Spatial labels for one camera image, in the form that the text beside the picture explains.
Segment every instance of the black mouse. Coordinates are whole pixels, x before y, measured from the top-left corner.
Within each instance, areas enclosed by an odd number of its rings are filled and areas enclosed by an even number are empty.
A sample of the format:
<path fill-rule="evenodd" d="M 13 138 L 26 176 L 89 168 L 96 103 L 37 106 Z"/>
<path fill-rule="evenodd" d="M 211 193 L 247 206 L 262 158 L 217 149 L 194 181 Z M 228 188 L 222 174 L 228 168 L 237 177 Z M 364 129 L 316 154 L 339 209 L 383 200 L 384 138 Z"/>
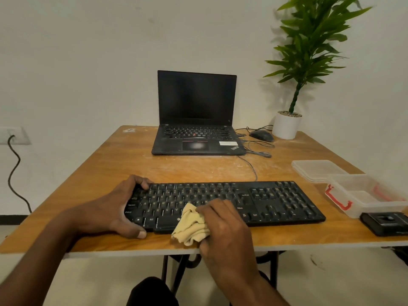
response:
<path fill-rule="evenodd" d="M 273 142 L 273 136 L 271 133 L 265 130 L 255 130 L 249 133 L 249 136 L 260 139 L 261 141 L 264 142 Z"/>

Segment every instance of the power socket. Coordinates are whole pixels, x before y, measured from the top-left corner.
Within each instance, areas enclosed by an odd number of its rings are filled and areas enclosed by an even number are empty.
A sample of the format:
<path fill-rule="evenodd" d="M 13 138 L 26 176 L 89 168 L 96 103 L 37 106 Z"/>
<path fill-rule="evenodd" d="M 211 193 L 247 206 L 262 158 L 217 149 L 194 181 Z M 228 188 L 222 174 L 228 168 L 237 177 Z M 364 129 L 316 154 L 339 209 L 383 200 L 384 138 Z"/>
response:
<path fill-rule="evenodd" d="M 0 145 L 7 145 L 7 140 L 14 135 L 10 141 L 12 145 L 31 145 L 30 139 L 23 127 L 0 126 Z"/>

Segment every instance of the wooden tabletop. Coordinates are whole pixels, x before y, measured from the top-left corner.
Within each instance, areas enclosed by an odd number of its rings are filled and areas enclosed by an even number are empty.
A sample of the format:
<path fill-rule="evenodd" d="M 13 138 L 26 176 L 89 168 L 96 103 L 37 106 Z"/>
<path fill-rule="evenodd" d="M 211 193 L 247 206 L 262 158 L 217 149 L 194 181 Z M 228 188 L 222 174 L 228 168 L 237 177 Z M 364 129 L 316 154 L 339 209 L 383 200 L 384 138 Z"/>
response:
<path fill-rule="evenodd" d="M 151 149 L 157 127 L 122 126 L 113 133 L 68 179 L 60 185 L 5 241 L 0 253 L 26 252 L 44 226 L 59 212 L 110 192 L 129 174 L 157 182 L 253 181 L 249 165 L 236 156 L 153 156 Z M 380 238 L 358 219 L 346 216 L 324 195 L 325 184 L 312 184 L 296 173 L 293 160 L 327 159 L 351 174 L 362 173 L 303 132 L 293 140 L 276 139 L 274 149 L 252 144 L 257 151 L 268 151 L 272 158 L 244 156 L 258 174 L 259 181 L 294 180 L 323 212 L 320 224 L 251 228 L 258 251 L 291 250 L 306 246 L 403 246 L 407 237 Z M 197 245 L 185 247 L 170 235 L 148 233 L 144 240 L 128 240 L 114 234 L 80 239 L 68 256 L 120 256 L 182 254 L 197 252 Z"/>

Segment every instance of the white sticker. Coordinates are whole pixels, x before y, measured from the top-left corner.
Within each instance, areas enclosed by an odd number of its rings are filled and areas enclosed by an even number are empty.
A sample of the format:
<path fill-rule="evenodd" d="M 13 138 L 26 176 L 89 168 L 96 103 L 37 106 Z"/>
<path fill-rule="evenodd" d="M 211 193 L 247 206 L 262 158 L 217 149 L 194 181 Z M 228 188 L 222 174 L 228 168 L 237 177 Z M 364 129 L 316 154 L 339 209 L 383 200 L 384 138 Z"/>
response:
<path fill-rule="evenodd" d="M 221 146 L 238 146 L 237 142 L 220 142 Z"/>

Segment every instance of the plastic lid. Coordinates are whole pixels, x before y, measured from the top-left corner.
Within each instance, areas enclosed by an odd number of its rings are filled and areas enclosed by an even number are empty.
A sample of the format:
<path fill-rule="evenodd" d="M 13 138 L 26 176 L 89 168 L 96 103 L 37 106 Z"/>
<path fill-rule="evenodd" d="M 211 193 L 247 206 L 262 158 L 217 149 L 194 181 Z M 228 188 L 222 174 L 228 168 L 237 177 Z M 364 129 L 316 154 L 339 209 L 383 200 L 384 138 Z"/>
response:
<path fill-rule="evenodd" d="M 304 179 L 314 183 L 326 183 L 329 174 L 348 174 L 329 160 L 295 160 L 292 166 Z"/>

